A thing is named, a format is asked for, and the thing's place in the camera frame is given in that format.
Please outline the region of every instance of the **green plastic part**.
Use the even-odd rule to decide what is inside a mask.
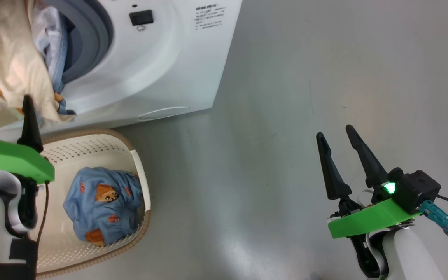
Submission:
[[[55,180],[55,168],[31,147],[0,141],[0,170],[31,177],[38,184]]]
[[[357,213],[330,222],[333,238],[348,237],[394,226],[418,216],[409,215],[393,199],[387,199]]]

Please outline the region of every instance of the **perforated basket wall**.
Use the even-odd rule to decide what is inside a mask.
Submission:
[[[107,129],[64,133],[44,138],[43,142],[44,151],[41,154],[55,167],[55,181],[49,185],[48,213],[39,246],[37,278],[50,278],[97,264],[129,250],[139,242],[149,225],[151,200],[141,160],[132,144],[119,133]],[[77,171],[83,167],[98,166],[138,174],[145,202],[144,209],[140,209],[144,210],[144,220],[137,231],[105,247],[80,241],[63,209],[63,202]],[[44,204],[45,193],[40,191],[36,201],[39,220],[30,232],[32,239],[37,239]]]

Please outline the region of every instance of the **green led light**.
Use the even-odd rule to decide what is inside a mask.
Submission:
[[[395,183],[388,183],[383,186],[389,194],[395,193]]]

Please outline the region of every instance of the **blue clothing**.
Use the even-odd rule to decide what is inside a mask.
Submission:
[[[68,34],[65,16],[51,6],[36,5],[32,20],[32,37],[48,67],[53,90],[63,90],[63,69],[67,57]]]
[[[59,101],[58,106],[58,113],[60,115],[77,115],[74,110],[67,110],[67,102],[65,101],[65,99]]]
[[[142,204],[141,185],[132,173],[86,167],[77,173],[63,207],[80,240],[97,241],[88,235],[99,230],[108,245],[136,230]]]

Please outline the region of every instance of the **blue connector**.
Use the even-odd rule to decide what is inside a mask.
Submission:
[[[439,225],[443,229],[443,232],[448,236],[448,215],[446,212],[440,209],[431,200],[426,200],[423,202],[419,211],[423,213],[425,217]]]

